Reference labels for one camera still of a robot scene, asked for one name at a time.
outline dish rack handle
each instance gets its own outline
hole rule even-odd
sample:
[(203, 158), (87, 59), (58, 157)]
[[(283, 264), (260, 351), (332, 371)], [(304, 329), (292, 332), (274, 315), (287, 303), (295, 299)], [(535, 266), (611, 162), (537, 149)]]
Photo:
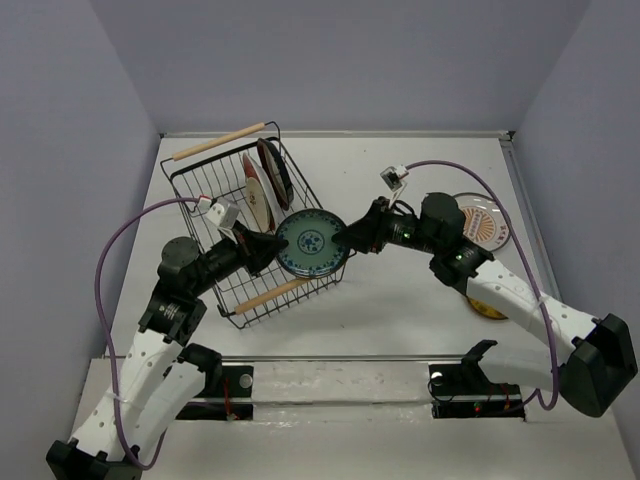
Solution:
[(224, 145), (225, 143), (229, 143), (233, 140), (237, 140), (238, 138), (246, 137), (247, 135), (251, 135), (252, 133), (259, 132), (260, 130), (264, 130), (265, 123), (256, 123), (247, 128), (243, 128), (242, 130), (238, 130), (237, 132), (227, 133), (222, 137), (216, 138), (215, 140), (211, 140), (206, 143), (201, 143), (200, 145), (196, 145), (195, 147), (187, 148), (178, 153), (174, 153), (171, 155), (174, 161), (182, 160), (191, 155), (195, 155), (196, 153), (204, 152), (205, 150), (209, 150), (210, 148), (219, 147), (220, 145)]

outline gray wall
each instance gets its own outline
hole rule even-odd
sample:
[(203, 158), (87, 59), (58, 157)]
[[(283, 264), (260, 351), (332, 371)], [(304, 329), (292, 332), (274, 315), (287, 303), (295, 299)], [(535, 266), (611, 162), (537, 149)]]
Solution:
[[(141, 207), (157, 144), (88, 2), (2, 2), (2, 478), (52, 478), (45, 454), (70, 433), (89, 358), (104, 348), (95, 263)], [(110, 312), (131, 242), (108, 271)]]
[(92, 0), (161, 131), (515, 129), (588, 0)]
[[(640, 3), (594, 0), (516, 135), (564, 299), (627, 320), (640, 353)], [(640, 381), (616, 405), (640, 472)]]

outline wire rack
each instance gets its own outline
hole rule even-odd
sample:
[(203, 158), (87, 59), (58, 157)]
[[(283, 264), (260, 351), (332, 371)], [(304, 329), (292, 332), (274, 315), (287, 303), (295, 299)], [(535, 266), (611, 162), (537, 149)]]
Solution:
[[(267, 140), (278, 147), (294, 188), (295, 198), (289, 210), (284, 214), (288, 216), (293, 212), (306, 208), (322, 208), (320, 200), (318, 200), (318, 197), (316, 197), (304, 175), (302, 175), (302, 172), (283, 145), (280, 139), (280, 129), (274, 122), (271, 122), (271, 124), (275, 125), (278, 135), (268, 137)], [(240, 207), (238, 220), (249, 229), (259, 231), (256, 219), (245, 197), (245, 175), (242, 168), (243, 153), (248, 153), (254, 159), (259, 158), (256, 146), (257, 142), (249, 143), (171, 173), (168, 172), (168, 168), (176, 165), (171, 159), (161, 162), (161, 168), (167, 180), (171, 183), (176, 196), (198, 197), (207, 195), (211, 198), (226, 198), (237, 203)], [(221, 239), (217, 229), (205, 220), (204, 212), (197, 209), (189, 210), (184, 205), (181, 205), (181, 209), (189, 234), (198, 242), (201, 252), (207, 251)], [(242, 314), (235, 313), (236, 306), (293, 280), (295, 277), (282, 269), (276, 261), (273, 261), (258, 277), (251, 277), (244, 269), (241, 269), (225, 280), (218, 282), (212, 290), (217, 298), (220, 314), (226, 317), (236, 328), (243, 329), (264, 317), (269, 317), (276, 312), (296, 305), (304, 299), (337, 284), (342, 280), (344, 270), (345, 266), (336, 273), (324, 278), (313, 279)]]

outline purple hose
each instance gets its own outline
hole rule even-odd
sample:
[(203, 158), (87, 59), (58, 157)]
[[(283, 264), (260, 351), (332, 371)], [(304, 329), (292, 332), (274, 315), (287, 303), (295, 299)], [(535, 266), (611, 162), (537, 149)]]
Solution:
[[(138, 215), (133, 217), (131, 220), (122, 225), (116, 232), (111, 236), (107, 244), (105, 245), (102, 253), (100, 254), (100, 259), (98, 260), (98, 265), (96, 267), (96, 277), (93, 284), (94, 295), (96, 299), (96, 308), (98, 309), (98, 318), (100, 319), (100, 325), (102, 325), (102, 331), (104, 332), (104, 336), (107, 340), (107, 350), (109, 351), (109, 362), (111, 364), (111, 389), (116, 397), (120, 396), (120, 384), (118, 380), (118, 365), (116, 363), (116, 347), (113, 344), (113, 339), (111, 338), (111, 332), (109, 330), (109, 323), (107, 322), (107, 317), (104, 314), (104, 309), (102, 308), (102, 296), (100, 294), (100, 279), (102, 277), (102, 267), (104, 266), (104, 260), (107, 257), (107, 253), (118, 239), (122, 233), (129, 228), (132, 224), (140, 220), (144, 215), (153, 210), (156, 210), (160, 207), (164, 207), (165, 205), (172, 205), (174, 203), (198, 203), (197, 198), (172, 198), (170, 200), (164, 200), (162, 202), (158, 202), (150, 207), (142, 210)], [(160, 453), (160, 448), (162, 448), (162, 442), (164, 441), (164, 433), (160, 436), (158, 440), (158, 445), (156, 446), (156, 451), (153, 454), (153, 459), (149, 465), (144, 465), (141, 463), (135, 456), (135, 454), (131, 451), (131, 447), (127, 444), (127, 439), (124, 436), (124, 428), (122, 425), (122, 414), (120, 412), (120, 401), (117, 399), (113, 400), (113, 411), (115, 414), (116, 420), (116, 431), (118, 432), (118, 440), (120, 440), (120, 444), (122, 445), (122, 449), (124, 450), (125, 455), (129, 459), (129, 461), (135, 465), (136, 467), (142, 470), (149, 470), (152, 468), (156, 461), (158, 460), (158, 454)]]
[(540, 389), (536, 389), (533, 392), (533, 394), (531, 394), (529, 398), (527, 398), (524, 402), (522, 402), (522, 404), (519, 407), (514, 407), (509, 411), (523, 408), (526, 404), (530, 403), (536, 397), (538, 398), (538, 401), (540, 402), (540, 406), (543, 409), (552, 410), (556, 406), (556, 403), (558, 402), (558, 395), (560, 393), (559, 392), (560, 379), (558, 374), (558, 357), (556, 353), (557, 352), (556, 339), (555, 339), (555, 336), (553, 335), (553, 325), (551, 322), (551, 317), (549, 317), (549, 311), (547, 310), (547, 306), (544, 304), (544, 302), (540, 301), (540, 297), (542, 296), (542, 293), (540, 292), (540, 288), (538, 287), (538, 282), (536, 282), (536, 279), (533, 276), (533, 271), (531, 270), (531, 266), (529, 265), (527, 257), (524, 254), (522, 244), (520, 243), (520, 240), (518, 240), (518, 235), (516, 234), (516, 231), (513, 228), (513, 224), (511, 223), (511, 217), (509, 217), (509, 214), (507, 213), (507, 209), (504, 208), (504, 205), (502, 204), (498, 196), (495, 194), (493, 189), (487, 184), (487, 182), (485, 182), (482, 178), (480, 178), (480, 176), (477, 173), (475, 173), (473, 170), (463, 165), (459, 165), (453, 162), (447, 162), (445, 160), (423, 160), (421, 162), (415, 162), (410, 165), (407, 165), (406, 169), (411, 170), (412, 168), (421, 167), (423, 165), (443, 165), (445, 167), (453, 167), (458, 170), (462, 170), (468, 175), (471, 175), (480, 185), (482, 185), (482, 187), (487, 191), (487, 193), (489, 193), (489, 196), (492, 198), (494, 202), (496, 202), (496, 205), (502, 212), (502, 215), (504, 216), (504, 219), (507, 222), (507, 226), (511, 231), (511, 236), (513, 237), (513, 244), (516, 246), (516, 250), (518, 250), (518, 255), (520, 255), (520, 260), (522, 260), (522, 265), (524, 266), (524, 270), (527, 274), (527, 278), (529, 280), (529, 283), (531, 284), (531, 289), (533, 290), (533, 293), (536, 296), (536, 300), (538, 300), (538, 302), (540, 303), (540, 310), (542, 312), (542, 318), (544, 319), (544, 326), (547, 330), (547, 338), (549, 340), (549, 353), (551, 355), (551, 376), (553, 377), (553, 389), (551, 392), (551, 401), (549, 402), (548, 405), (544, 403), (544, 399), (542, 398), (542, 392), (540, 391)]

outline purple cable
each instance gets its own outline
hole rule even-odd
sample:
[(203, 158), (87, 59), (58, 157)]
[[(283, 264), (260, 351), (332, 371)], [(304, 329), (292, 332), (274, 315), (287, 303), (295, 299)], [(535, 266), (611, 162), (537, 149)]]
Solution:
[(540, 391), (540, 389), (537, 388), (529, 396), (529, 398), (527, 398), (524, 402), (522, 402), (521, 405), (519, 405), (518, 407), (514, 407), (512, 409), (509, 409), (509, 411), (517, 410), (519, 408), (524, 408), (525, 405), (530, 403), (536, 397), (538, 397), (540, 406), (543, 409), (547, 411), (552, 410), (556, 406), (556, 403), (558, 402), (558, 396), (560, 393), (559, 392), (560, 379), (558, 374), (558, 357), (557, 357), (556, 339), (555, 339), (555, 336), (553, 335), (553, 325), (551, 322), (551, 317), (549, 316), (549, 311), (547, 310), (547, 306), (544, 304), (544, 302), (540, 301), (542, 293), (540, 292), (540, 288), (538, 287), (538, 282), (536, 282), (536, 279), (533, 276), (531, 265), (529, 265), (529, 261), (527, 260), (527, 257), (524, 254), (522, 244), (520, 243), (520, 240), (518, 240), (518, 235), (516, 234), (516, 231), (513, 228), (513, 225), (511, 223), (511, 217), (509, 217), (509, 214), (507, 213), (507, 209), (504, 208), (504, 205), (502, 204), (498, 196), (495, 194), (493, 189), (487, 184), (487, 182), (485, 182), (482, 178), (480, 178), (480, 176), (477, 173), (475, 173), (473, 170), (463, 165), (459, 165), (453, 162), (447, 162), (445, 160), (423, 160), (421, 162), (415, 162), (410, 165), (407, 165), (406, 169), (411, 170), (412, 168), (421, 167), (423, 165), (443, 165), (445, 167), (453, 167), (458, 170), (462, 170), (468, 175), (471, 175), (480, 185), (482, 185), (482, 187), (487, 191), (487, 193), (489, 193), (489, 196), (491, 197), (491, 199), (496, 203), (496, 205), (502, 212), (505, 222), (507, 223), (507, 226), (511, 231), (511, 236), (513, 237), (513, 244), (516, 246), (516, 250), (518, 250), (518, 255), (520, 255), (520, 260), (522, 260), (522, 265), (524, 266), (524, 270), (527, 274), (527, 278), (529, 280), (529, 283), (531, 284), (531, 289), (533, 290), (533, 293), (536, 296), (536, 300), (538, 300), (540, 304), (540, 311), (542, 312), (542, 318), (544, 319), (544, 326), (546, 328), (547, 338), (549, 340), (549, 353), (551, 355), (551, 376), (553, 377), (551, 401), (549, 402), (548, 405), (544, 403), (544, 399), (542, 398), (542, 392)]
[[(100, 259), (98, 260), (98, 265), (96, 266), (96, 277), (93, 284), (94, 295), (96, 299), (96, 308), (98, 309), (98, 318), (100, 319), (100, 325), (102, 325), (102, 331), (104, 332), (104, 336), (107, 340), (107, 350), (109, 350), (109, 362), (111, 364), (111, 389), (116, 397), (120, 396), (120, 384), (118, 380), (118, 365), (116, 363), (116, 347), (113, 344), (113, 339), (111, 338), (111, 332), (109, 331), (109, 323), (107, 322), (107, 317), (104, 314), (104, 309), (102, 308), (102, 295), (100, 294), (100, 280), (102, 277), (102, 267), (104, 266), (104, 260), (107, 257), (107, 253), (118, 239), (122, 233), (129, 228), (132, 224), (140, 220), (147, 213), (152, 212), (160, 207), (164, 207), (165, 205), (172, 205), (174, 203), (198, 203), (197, 198), (172, 198), (169, 200), (164, 200), (162, 202), (158, 202), (156, 204), (151, 205), (150, 207), (145, 208), (131, 220), (127, 221), (124, 225), (122, 225), (116, 232), (111, 236), (107, 244), (105, 245), (102, 253), (100, 254)], [(162, 442), (164, 441), (164, 435), (166, 432), (163, 432), (160, 438), (158, 439), (158, 445), (156, 446), (156, 451), (153, 454), (153, 458), (151, 459), (151, 463), (149, 465), (144, 465), (141, 463), (138, 458), (135, 456), (131, 447), (127, 444), (127, 439), (124, 436), (124, 428), (122, 425), (122, 414), (120, 412), (120, 400), (117, 398), (113, 399), (113, 412), (116, 420), (116, 431), (118, 432), (118, 440), (120, 440), (120, 444), (122, 445), (122, 449), (124, 450), (125, 455), (129, 459), (129, 461), (135, 465), (136, 467), (142, 470), (149, 470), (152, 468), (156, 461), (158, 460), (158, 454), (160, 453), (160, 449), (162, 448)]]

